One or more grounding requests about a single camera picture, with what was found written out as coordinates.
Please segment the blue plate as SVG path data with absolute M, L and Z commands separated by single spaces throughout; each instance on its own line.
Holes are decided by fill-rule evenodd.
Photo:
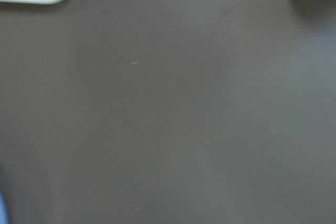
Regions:
M 2 194 L 0 194 L 0 224 L 9 224 L 7 209 Z

